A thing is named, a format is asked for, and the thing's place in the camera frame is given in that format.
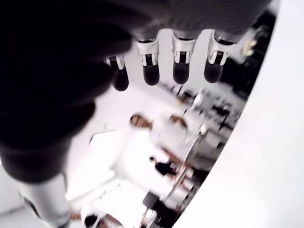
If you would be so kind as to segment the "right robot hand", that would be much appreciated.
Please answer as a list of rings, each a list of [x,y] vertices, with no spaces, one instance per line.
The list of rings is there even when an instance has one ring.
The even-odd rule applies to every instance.
[[[189,78],[195,41],[211,29],[205,79],[219,81],[232,47],[267,0],[3,0],[0,3],[0,159],[26,207],[67,228],[72,138],[110,86],[128,87],[136,42],[144,80],[158,83],[158,32],[173,31],[173,78]]]

